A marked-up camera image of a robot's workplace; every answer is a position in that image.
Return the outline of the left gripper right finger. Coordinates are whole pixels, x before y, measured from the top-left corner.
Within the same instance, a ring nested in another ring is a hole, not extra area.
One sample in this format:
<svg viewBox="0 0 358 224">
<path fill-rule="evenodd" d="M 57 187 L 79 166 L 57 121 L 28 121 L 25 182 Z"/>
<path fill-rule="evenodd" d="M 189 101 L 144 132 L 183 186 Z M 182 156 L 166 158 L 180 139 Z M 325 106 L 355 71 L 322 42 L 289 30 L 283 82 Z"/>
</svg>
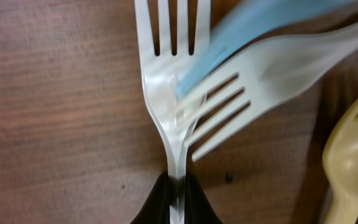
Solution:
<svg viewBox="0 0 358 224">
<path fill-rule="evenodd" d="M 197 178 L 189 172 L 185 180 L 185 224 L 223 224 Z"/>
</svg>

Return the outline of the yellow plastic fork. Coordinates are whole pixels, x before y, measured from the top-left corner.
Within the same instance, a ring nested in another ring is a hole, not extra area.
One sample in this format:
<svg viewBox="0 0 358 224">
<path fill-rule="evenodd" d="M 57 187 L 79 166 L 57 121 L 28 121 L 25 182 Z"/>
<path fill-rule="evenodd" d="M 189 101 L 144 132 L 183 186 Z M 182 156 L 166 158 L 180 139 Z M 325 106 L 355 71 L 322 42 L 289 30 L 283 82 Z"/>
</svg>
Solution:
<svg viewBox="0 0 358 224">
<path fill-rule="evenodd" d="M 324 222 L 355 223 L 358 218 L 358 99 L 334 127 L 322 160 L 333 190 L 333 201 Z"/>
</svg>

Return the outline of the light blue plastic fork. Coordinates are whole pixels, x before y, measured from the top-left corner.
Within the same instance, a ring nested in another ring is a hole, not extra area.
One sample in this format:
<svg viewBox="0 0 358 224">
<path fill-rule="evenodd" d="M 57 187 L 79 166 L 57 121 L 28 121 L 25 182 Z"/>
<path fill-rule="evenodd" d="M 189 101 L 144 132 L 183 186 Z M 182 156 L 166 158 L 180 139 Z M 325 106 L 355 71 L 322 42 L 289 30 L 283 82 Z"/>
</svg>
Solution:
<svg viewBox="0 0 358 224">
<path fill-rule="evenodd" d="M 279 27 L 321 16 L 352 0 L 259 0 L 236 6 L 213 30 L 209 47 L 176 84 L 184 98 L 218 65 L 258 36 Z"/>
</svg>

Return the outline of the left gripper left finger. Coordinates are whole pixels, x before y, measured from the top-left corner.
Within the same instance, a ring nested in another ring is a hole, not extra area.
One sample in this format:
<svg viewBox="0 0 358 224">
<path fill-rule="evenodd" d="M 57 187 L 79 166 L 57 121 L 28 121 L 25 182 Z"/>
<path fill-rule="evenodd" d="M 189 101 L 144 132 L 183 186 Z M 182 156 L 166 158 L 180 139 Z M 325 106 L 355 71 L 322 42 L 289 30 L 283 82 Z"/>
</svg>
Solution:
<svg viewBox="0 0 358 224">
<path fill-rule="evenodd" d="M 170 223 L 170 179 L 168 173 L 159 175 L 147 200 L 131 224 Z"/>
</svg>

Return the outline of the white fork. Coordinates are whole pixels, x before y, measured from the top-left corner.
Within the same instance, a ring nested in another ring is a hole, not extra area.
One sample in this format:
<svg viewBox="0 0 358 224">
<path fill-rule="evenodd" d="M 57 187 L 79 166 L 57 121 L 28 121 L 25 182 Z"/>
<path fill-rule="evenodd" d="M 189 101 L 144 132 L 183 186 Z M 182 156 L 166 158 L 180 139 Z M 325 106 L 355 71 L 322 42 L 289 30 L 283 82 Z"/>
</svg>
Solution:
<svg viewBox="0 0 358 224">
<path fill-rule="evenodd" d="M 158 0 L 158 34 L 160 53 L 154 49 L 149 4 L 147 0 L 135 0 L 135 20 L 139 45 L 142 89 L 147 110 L 162 138 L 167 155 L 168 175 L 173 184 L 173 200 L 170 202 L 169 221 L 185 224 L 185 177 L 188 146 L 185 140 L 192 134 L 197 121 L 179 128 L 178 122 L 195 112 L 204 102 L 199 97 L 179 113 L 175 84 L 197 61 L 209 46 L 211 1 L 199 0 L 196 12 L 195 46 L 189 53 L 188 2 L 177 2 L 177 53 L 172 53 L 170 15 L 167 0 Z"/>
</svg>

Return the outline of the white fork angled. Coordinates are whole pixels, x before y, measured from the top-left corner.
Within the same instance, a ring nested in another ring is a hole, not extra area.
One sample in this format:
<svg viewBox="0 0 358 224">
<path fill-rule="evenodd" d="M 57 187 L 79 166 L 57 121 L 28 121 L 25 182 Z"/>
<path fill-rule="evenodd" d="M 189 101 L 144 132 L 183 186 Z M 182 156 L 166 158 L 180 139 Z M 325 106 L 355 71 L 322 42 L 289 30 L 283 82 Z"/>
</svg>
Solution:
<svg viewBox="0 0 358 224">
<path fill-rule="evenodd" d="M 200 82 L 177 105 L 179 112 L 231 77 L 222 88 L 192 114 L 177 123 L 182 129 L 236 92 L 239 96 L 203 123 L 184 142 L 192 145 L 239 108 L 246 109 L 209 138 L 191 156 L 202 158 L 227 138 L 265 112 L 304 93 L 328 70 L 358 50 L 358 22 L 321 34 L 280 35 L 253 43 L 235 54 Z"/>
</svg>

